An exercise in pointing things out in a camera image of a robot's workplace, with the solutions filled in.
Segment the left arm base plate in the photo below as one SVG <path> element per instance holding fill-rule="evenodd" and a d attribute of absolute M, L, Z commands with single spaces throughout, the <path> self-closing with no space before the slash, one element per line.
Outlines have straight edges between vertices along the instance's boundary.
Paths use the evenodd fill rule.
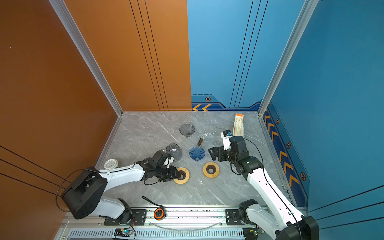
<path fill-rule="evenodd" d="M 147 210 L 133 209 L 131 215 L 125 223 L 123 221 L 105 218 L 104 226 L 143 226 L 147 217 Z"/>

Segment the grey glass dripper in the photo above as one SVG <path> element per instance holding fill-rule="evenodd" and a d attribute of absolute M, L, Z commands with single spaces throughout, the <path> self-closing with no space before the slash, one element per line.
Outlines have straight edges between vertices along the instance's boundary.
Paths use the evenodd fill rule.
<path fill-rule="evenodd" d="M 186 138 L 192 136 L 196 131 L 196 127 L 191 123 L 184 123 L 180 126 L 179 132 Z"/>

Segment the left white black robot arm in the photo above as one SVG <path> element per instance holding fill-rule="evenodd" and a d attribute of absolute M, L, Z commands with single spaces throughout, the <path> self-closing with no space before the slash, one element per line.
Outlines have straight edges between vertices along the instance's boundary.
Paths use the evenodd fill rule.
<path fill-rule="evenodd" d="M 173 157 L 157 151 L 153 157 L 114 170 L 100 171 L 89 167 L 63 191 L 61 198 L 76 220 L 101 216 L 115 220 L 119 225 L 133 222 L 133 211 L 123 199 L 112 199 L 104 193 L 112 188 L 157 178 L 159 183 L 180 180 L 185 176 L 172 166 Z"/>

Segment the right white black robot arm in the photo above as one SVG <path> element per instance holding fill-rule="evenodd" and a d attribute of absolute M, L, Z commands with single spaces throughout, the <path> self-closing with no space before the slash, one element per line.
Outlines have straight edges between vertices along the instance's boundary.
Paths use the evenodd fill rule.
<path fill-rule="evenodd" d="M 269 210 L 255 200 L 240 204 L 239 213 L 245 224 L 256 224 L 275 240 L 318 240 L 319 225 L 306 217 L 280 191 L 265 170 L 263 160 L 249 154 L 242 136 L 224 137 L 222 147 L 209 149 L 212 160 L 228 161 L 260 194 Z"/>

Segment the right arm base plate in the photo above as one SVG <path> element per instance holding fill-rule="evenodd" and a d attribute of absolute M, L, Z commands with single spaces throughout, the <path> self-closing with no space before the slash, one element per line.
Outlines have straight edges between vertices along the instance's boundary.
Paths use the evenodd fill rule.
<path fill-rule="evenodd" d="M 248 225 L 250 222 L 246 218 L 246 213 L 241 208 L 226 209 L 226 221 L 228 226 Z"/>

